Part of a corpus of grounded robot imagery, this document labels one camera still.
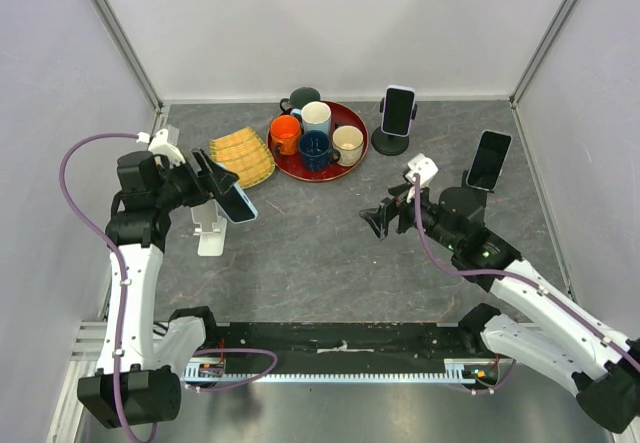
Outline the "clear cased black phone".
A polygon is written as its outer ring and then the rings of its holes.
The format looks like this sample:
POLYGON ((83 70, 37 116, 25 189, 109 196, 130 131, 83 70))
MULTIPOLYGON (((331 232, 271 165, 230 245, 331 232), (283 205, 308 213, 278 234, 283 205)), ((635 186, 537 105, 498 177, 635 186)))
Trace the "clear cased black phone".
POLYGON ((512 137, 485 130, 479 140, 468 174, 468 184, 475 188, 495 189, 506 160, 512 137))

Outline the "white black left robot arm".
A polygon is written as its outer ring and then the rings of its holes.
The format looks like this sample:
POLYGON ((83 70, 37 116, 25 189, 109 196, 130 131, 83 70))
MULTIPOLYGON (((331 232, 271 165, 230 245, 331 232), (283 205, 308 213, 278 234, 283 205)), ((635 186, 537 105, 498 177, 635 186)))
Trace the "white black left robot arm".
POLYGON ((112 258, 112 311, 93 375, 78 383, 83 406, 107 429, 157 424, 178 415, 180 378, 196 354, 208 356, 220 341, 207 306, 174 311, 167 333, 155 340, 154 303, 159 270, 171 226, 170 214, 210 201, 247 204, 238 177, 203 150, 193 162, 171 164, 148 150, 117 161, 119 191, 114 195, 106 236, 112 258))

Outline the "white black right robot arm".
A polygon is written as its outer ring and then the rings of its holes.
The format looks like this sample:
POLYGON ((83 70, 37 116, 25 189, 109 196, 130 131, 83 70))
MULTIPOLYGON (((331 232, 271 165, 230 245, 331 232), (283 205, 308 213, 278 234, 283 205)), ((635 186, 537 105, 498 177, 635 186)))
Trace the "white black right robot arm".
POLYGON ((424 249, 437 243, 452 254, 443 272, 465 278, 508 303, 540 327, 533 332, 500 310, 480 304, 459 323, 467 355, 486 351, 526 365, 565 388, 604 429, 623 433, 639 416, 639 342, 577 305, 484 222, 486 198, 450 187, 438 202, 410 184, 390 189, 378 206, 360 211, 379 239, 416 229, 424 249))

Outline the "light blue cased phone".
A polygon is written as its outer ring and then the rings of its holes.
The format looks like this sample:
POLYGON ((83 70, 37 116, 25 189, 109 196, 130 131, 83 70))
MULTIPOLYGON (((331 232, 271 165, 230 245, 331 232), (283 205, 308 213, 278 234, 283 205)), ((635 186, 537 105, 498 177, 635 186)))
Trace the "light blue cased phone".
POLYGON ((235 187, 237 188, 240 206, 238 208, 222 208, 219 204, 218 205, 226 217, 233 223, 240 224, 256 220, 258 217, 258 210, 240 186, 239 179, 235 184, 235 187))

